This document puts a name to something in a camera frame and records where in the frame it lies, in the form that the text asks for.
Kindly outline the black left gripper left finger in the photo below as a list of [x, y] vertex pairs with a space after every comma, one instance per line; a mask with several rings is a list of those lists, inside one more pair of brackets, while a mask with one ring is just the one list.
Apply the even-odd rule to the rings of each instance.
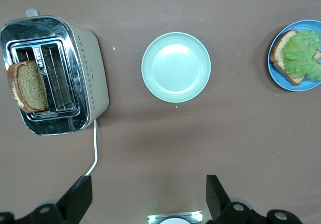
[[20, 219], [16, 219], [11, 212], [2, 212], [1, 223], [80, 223], [92, 199], [92, 178], [90, 175], [83, 175], [57, 203], [38, 206]]

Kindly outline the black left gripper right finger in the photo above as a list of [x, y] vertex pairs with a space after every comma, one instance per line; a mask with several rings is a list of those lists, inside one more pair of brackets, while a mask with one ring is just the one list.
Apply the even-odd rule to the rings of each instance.
[[231, 201], [216, 175], [207, 175], [206, 203], [212, 217], [208, 223], [301, 223], [286, 210], [272, 209], [262, 216], [239, 201]]

